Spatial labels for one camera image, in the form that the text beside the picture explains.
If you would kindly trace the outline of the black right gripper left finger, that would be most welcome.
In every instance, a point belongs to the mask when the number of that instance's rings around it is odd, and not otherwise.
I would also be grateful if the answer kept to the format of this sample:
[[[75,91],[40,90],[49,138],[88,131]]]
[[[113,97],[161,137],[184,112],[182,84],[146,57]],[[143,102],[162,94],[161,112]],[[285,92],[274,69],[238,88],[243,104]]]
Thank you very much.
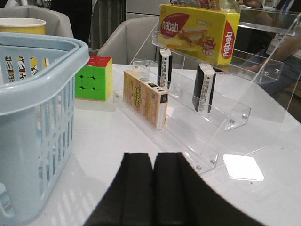
[[[146,153],[125,153],[119,170],[85,226],[151,226],[152,164]]]

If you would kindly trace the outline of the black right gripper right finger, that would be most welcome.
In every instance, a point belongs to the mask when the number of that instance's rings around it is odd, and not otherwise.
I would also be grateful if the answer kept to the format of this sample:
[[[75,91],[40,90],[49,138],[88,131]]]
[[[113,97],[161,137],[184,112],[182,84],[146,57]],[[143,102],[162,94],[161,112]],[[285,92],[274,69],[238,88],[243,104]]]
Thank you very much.
[[[159,153],[154,165],[156,226],[260,226],[216,193],[182,153]]]

